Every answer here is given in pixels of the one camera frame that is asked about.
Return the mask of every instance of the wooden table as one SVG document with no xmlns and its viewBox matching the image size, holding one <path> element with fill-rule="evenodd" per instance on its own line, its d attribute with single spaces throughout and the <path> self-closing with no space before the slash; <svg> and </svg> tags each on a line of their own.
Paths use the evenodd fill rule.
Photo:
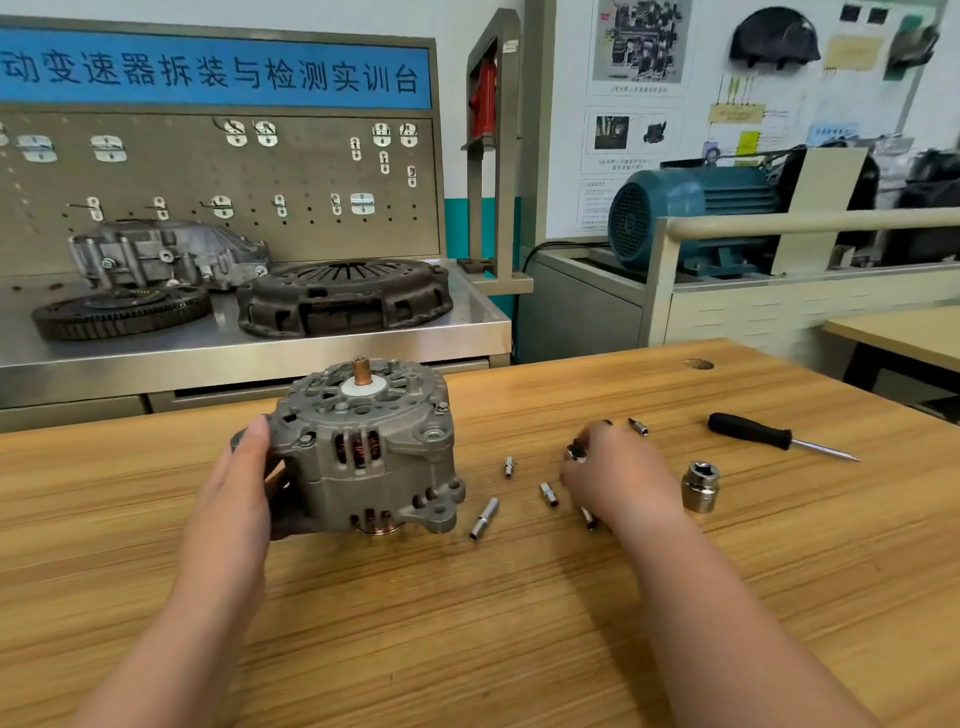
<svg viewBox="0 0 960 728">
<path fill-rule="evenodd" d="M 830 319 L 824 331 L 856 342 L 848 384 L 869 392 L 889 369 L 960 394 L 960 305 Z"/>
<path fill-rule="evenodd" d="M 704 528 L 871 709 L 892 726 L 955 724 L 960 429 L 722 340 L 449 385 L 468 485 L 456 528 L 272 545 L 267 602 L 225 708 L 234 725 L 669 724 L 630 570 L 555 482 L 583 422 L 628 415 L 678 477 L 695 457 L 720 468 Z M 0 725 L 60 724 L 120 659 L 167 594 L 217 449 L 271 408 L 0 436 Z M 725 439 L 704 425 L 714 410 L 864 462 Z M 560 508 L 542 499 L 543 480 Z M 472 543 L 493 495 L 500 512 Z"/>
</svg>

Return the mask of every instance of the teal electric motor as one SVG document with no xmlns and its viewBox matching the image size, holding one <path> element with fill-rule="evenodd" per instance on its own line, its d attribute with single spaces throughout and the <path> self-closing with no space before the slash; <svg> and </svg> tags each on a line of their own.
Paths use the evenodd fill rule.
<svg viewBox="0 0 960 728">
<path fill-rule="evenodd" d="M 658 218 L 770 212 L 780 212 L 780 199 L 760 167 L 645 170 L 630 177 L 616 193 L 607 233 L 613 253 L 624 267 L 646 271 Z M 701 278 L 742 276 L 757 270 L 748 260 L 750 253 L 776 244 L 776 237 L 685 240 L 678 268 Z"/>
</svg>

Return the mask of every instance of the forearm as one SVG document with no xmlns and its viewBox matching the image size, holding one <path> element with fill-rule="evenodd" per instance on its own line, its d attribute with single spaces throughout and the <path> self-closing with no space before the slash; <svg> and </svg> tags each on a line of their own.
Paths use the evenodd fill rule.
<svg viewBox="0 0 960 728">
<path fill-rule="evenodd" d="M 68 724 L 69 728 L 194 728 L 216 711 L 242 625 L 173 596 Z"/>
<path fill-rule="evenodd" d="M 689 519 L 621 529 L 682 728 L 876 728 Z"/>
</svg>

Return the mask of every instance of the teal wall stripe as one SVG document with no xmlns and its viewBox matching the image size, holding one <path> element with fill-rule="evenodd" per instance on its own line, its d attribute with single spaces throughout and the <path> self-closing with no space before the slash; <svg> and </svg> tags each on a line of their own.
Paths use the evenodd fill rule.
<svg viewBox="0 0 960 728">
<path fill-rule="evenodd" d="M 467 210 L 466 197 L 448 197 L 444 200 L 447 257 L 469 257 Z M 493 225 L 496 217 L 496 204 L 493 197 L 485 197 L 483 199 L 480 217 L 483 221 L 481 253 L 483 257 L 493 257 Z M 514 268 L 519 265 L 519 240 L 520 198 L 516 198 L 516 204 L 514 205 Z M 513 318 L 513 296 L 491 296 L 491 301 L 496 303 L 501 311 Z"/>
</svg>

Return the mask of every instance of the stainless steel workbench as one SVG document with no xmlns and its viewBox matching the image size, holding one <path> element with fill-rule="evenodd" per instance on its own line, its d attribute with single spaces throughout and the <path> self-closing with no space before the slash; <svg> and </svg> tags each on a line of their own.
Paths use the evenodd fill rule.
<svg viewBox="0 0 960 728">
<path fill-rule="evenodd" d="M 508 363 L 510 319 L 454 261 L 431 262 L 449 270 L 454 303 L 436 321 L 394 331 L 284 340 L 241 331 L 233 294 L 214 293 L 213 314 L 183 326 L 97 342 L 46 341 L 30 312 L 88 293 L 84 282 L 77 276 L 0 278 L 0 431 L 176 409 L 214 394 L 218 402 L 248 399 L 251 393 L 268 397 L 285 388 L 278 380 L 358 355 L 429 364 Z M 94 404 L 100 416 L 89 415 Z M 48 415 L 30 416 L 50 412 L 52 405 L 60 412 L 53 421 Z"/>
</svg>

